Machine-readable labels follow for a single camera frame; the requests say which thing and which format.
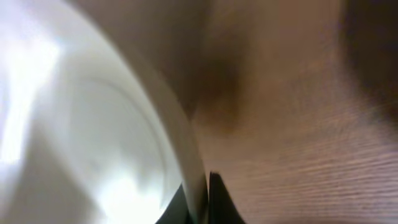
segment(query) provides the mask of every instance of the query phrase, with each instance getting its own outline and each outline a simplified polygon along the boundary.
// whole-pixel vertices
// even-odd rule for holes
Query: wood grain texture
[[[248,223],[398,223],[391,2],[217,1],[211,22],[229,28],[209,41],[246,39],[238,106],[205,100],[194,125]]]

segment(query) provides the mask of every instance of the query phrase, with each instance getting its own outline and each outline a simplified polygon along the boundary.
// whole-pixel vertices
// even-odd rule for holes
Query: white porcelain
[[[0,8],[0,219],[155,223],[183,183],[198,222],[205,176],[180,106],[64,2]]]

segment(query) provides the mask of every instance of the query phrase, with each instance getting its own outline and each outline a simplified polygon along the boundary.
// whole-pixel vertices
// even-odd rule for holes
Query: brown surface
[[[203,90],[206,169],[248,223],[398,223],[393,1],[80,2],[184,105]]]
[[[398,223],[396,4],[218,2],[216,23],[251,27],[239,106],[199,107],[195,128],[246,221]]]

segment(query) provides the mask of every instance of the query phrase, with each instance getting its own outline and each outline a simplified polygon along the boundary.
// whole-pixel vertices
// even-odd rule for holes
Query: black object
[[[210,173],[209,189],[209,224],[244,224],[224,185],[217,173]]]
[[[214,172],[210,173],[208,209],[209,224],[245,224],[229,196],[223,179]],[[193,224],[182,185],[156,224]]]

